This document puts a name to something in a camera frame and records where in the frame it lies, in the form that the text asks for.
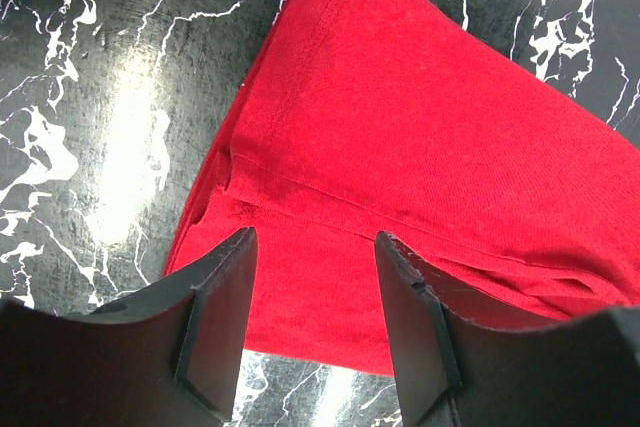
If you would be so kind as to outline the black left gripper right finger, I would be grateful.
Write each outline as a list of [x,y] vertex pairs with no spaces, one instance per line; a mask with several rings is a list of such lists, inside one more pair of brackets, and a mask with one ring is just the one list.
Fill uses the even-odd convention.
[[635,426],[639,312],[555,321],[498,301],[381,232],[375,256],[407,426]]

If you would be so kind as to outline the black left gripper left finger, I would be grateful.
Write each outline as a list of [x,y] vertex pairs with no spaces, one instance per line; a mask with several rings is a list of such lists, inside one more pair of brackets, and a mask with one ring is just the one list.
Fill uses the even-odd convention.
[[89,314],[1,303],[5,426],[221,426],[233,414],[257,265],[243,228]]

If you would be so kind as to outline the red t-shirt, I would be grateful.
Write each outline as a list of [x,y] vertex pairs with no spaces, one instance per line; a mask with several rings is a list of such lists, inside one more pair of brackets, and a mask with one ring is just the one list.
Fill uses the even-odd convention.
[[427,0],[286,0],[166,270],[258,234],[249,349],[392,373],[374,241],[552,319],[639,301],[639,153]]

